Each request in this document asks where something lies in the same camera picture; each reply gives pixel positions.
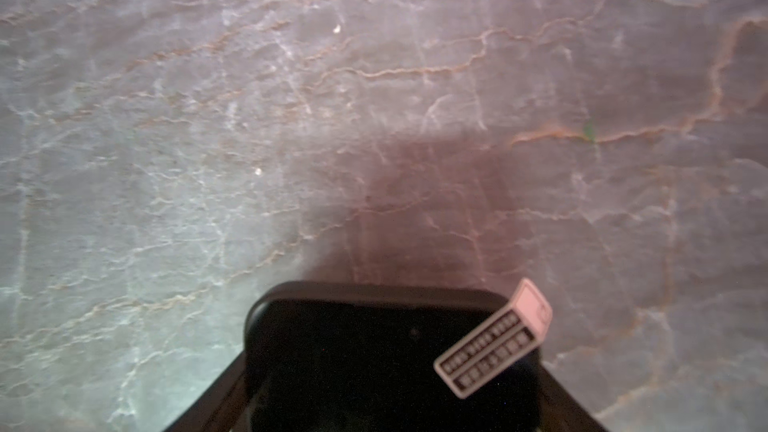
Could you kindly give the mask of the black phone with right sticker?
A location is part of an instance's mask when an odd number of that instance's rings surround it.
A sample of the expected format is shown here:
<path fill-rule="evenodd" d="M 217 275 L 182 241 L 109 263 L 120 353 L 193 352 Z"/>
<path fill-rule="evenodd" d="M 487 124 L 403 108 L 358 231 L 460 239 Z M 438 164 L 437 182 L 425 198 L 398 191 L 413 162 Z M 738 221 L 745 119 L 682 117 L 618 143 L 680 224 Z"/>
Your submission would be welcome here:
<path fill-rule="evenodd" d="M 253 431 L 534 431 L 537 358 L 460 399 L 433 363 L 498 310 L 471 289 L 287 282 L 244 328 Z"/>

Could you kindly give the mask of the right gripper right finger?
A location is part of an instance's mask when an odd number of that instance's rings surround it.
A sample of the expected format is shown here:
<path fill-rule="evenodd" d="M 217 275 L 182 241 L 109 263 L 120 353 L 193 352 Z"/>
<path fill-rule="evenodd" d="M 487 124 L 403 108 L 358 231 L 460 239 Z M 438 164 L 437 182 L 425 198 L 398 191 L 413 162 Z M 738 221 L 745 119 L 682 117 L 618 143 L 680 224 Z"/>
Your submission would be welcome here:
<path fill-rule="evenodd" d="M 538 404 L 544 432 L 607 432 L 543 366 L 539 366 Z"/>

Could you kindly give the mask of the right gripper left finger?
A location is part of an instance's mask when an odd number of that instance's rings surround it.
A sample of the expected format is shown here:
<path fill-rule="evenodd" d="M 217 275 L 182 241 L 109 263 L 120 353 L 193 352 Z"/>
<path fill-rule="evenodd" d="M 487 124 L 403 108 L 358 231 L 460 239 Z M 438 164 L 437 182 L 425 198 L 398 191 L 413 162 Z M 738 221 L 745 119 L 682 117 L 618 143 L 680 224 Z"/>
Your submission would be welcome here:
<path fill-rule="evenodd" d="M 245 432 L 248 394 L 245 352 L 165 432 Z"/>

